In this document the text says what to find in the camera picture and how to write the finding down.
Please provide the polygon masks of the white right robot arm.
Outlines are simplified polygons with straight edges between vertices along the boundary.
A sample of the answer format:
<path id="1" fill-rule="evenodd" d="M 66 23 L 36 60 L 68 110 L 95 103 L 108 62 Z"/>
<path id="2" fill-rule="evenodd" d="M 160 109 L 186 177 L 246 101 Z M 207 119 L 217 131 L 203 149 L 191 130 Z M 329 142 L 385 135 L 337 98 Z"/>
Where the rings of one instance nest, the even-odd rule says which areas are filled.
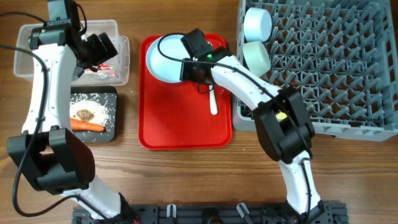
<path id="1" fill-rule="evenodd" d="M 173 35 L 186 56 L 164 53 L 164 41 Z M 180 63 L 177 81 L 223 87 L 249 107 L 259 144 L 279 163 L 287 204 L 301 223 L 318 223 L 330 216 L 315 188 L 310 165 L 315 130 L 296 88 L 283 89 L 255 76 L 226 47 L 214 48 L 200 29 L 164 35 L 155 47 L 161 56 Z"/>

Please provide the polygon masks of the yellow plastic cup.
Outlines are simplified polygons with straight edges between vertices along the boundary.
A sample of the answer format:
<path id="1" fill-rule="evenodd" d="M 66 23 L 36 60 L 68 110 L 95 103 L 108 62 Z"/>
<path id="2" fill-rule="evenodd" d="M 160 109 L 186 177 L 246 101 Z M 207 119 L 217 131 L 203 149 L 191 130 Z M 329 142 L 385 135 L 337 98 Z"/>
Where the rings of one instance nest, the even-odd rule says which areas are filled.
<path id="1" fill-rule="evenodd" d="M 287 118 L 287 115 L 285 113 L 283 113 L 283 112 L 279 112 L 279 113 L 276 114 L 276 118 L 279 121 L 281 121 L 281 120 L 284 120 L 285 118 Z"/>

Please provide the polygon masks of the mint green bowl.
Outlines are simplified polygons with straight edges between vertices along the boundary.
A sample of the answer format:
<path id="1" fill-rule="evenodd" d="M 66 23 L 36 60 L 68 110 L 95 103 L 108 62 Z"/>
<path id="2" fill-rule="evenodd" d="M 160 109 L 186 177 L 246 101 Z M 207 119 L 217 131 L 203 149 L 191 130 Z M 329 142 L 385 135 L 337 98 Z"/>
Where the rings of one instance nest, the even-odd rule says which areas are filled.
<path id="1" fill-rule="evenodd" d="M 243 56 L 248 69 L 261 77 L 271 69 L 271 60 L 267 49 L 261 41 L 243 44 Z"/>

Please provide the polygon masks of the white plastic spoon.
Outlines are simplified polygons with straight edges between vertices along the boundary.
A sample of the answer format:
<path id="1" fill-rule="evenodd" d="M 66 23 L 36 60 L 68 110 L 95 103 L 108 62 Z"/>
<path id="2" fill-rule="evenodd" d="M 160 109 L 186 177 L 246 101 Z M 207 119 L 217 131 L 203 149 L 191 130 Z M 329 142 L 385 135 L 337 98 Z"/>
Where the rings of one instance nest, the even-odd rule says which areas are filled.
<path id="1" fill-rule="evenodd" d="M 210 97 L 210 113 L 212 115 L 218 114 L 218 107 L 216 103 L 214 86 L 210 85 L 209 87 L 209 97 Z"/>

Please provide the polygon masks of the light blue bowl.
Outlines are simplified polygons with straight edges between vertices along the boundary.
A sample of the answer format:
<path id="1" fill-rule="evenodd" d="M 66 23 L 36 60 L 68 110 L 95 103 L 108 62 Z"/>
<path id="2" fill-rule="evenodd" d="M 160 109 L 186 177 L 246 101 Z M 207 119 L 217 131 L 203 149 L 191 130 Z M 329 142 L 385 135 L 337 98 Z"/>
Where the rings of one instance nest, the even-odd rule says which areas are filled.
<path id="1" fill-rule="evenodd" d="M 247 42 L 267 41 L 272 32 L 269 11 L 255 7 L 249 8 L 244 17 L 243 32 Z"/>

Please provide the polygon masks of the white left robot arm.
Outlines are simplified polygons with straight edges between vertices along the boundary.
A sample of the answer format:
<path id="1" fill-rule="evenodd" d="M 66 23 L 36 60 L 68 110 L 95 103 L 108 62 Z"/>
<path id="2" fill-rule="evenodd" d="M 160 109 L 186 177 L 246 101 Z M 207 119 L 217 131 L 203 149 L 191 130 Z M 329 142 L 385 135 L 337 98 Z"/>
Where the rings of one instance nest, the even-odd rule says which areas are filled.
<path id="1" fill-rule="evenodd" d="M 101 223 L 138 223 L 126 199 L 96 176 L 93 154 L 70 122 L 72 81 L 118 52 L 106 34 L 86 34 L 85 13 L 75 1 L 49 1 L 48 9 L 49 19 L 32 30 L 26 51 L 34 59 L 27 119 L 21 135 L 7 140 L 16 178 L 74 200 Z"/>

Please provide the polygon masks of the orange carrot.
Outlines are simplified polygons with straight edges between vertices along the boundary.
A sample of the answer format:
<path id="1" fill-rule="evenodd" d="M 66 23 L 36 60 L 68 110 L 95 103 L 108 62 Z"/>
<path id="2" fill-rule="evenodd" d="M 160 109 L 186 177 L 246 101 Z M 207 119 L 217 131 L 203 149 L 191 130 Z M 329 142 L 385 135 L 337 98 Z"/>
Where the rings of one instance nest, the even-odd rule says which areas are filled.
<path id="1" fill-rule="evenodd" d="M 86 121 L 80 121 L 77 119 L 70 119 L 70 124 L 72 130 L 74 131 L 94 131 L 94 132 L 103 132 L 105 131 L 105 127 L 99 124 L 89 123 Z"/>

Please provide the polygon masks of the light blue plate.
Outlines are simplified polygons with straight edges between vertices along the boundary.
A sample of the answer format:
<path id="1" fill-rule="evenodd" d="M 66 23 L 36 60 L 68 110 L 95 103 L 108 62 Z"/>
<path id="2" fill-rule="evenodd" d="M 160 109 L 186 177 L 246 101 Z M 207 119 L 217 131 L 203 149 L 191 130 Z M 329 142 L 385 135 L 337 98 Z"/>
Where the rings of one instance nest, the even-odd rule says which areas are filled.
<path id="1" fill-rule="evenodd" d="M 183 35 L 170 35 L 160 43 L 160 49 L 166 56 L 179 60 L 189 58 L 186 48 L 181 42 Z M 158 80 L 166 83 L 179 83 L 182 62 L 164 57 L 158 50 L 158 43 L 162 37 L 156 39 L 149 46 L 146 53 L 146 65 L 151 74 Z"/>

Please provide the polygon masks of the red snack wrapper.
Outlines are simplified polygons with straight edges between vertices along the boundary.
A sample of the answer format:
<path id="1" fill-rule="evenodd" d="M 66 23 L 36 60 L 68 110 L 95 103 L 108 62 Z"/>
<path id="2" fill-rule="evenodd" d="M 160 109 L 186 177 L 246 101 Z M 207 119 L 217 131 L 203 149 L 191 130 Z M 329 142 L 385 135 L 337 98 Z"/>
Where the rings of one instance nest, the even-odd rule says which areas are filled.
<path id="1" fill-rule="evenodd" d="M 98 71 L 103 71 L 103 70 L 112 70 L 113 66 L 112 65 L 108 65 L 106 63 L 101 63 L 98 66 L 94 66 L 91 68 L 86 68 L 85 72 L 98 72 Z"/>

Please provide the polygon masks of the brown food scrap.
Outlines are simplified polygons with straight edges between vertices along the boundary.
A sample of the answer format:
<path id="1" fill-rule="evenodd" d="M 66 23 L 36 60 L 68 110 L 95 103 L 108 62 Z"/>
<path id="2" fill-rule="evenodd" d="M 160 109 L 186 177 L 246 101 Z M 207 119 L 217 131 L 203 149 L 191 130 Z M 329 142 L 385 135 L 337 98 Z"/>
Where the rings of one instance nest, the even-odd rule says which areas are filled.
<path id="1" fill-rule="evenodd" d="M 91 111 L 86 109 L 78 110 L 76 112 L 76 115 L 82 121 L 91 121 L 95 117 L 95 115 Z"/>

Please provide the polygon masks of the white rice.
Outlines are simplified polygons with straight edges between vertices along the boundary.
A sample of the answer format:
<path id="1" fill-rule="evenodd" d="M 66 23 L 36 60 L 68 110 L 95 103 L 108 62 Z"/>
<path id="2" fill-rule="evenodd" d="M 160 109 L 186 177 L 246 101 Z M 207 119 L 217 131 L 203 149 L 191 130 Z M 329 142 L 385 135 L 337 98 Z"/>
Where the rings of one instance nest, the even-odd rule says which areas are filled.
<path id="1" fill-rule="evenodd" d="M 95 117 L 89 123 L 99 124 L 105 127 L 109 118 L 109 109 L 100 103 L 103 95 L 99 93 L 76 93 L 72 95 L 70 102 L 70 119 L 80 120 L 76 115 L 78 110 L 86 109 L 91 111 Z"/>

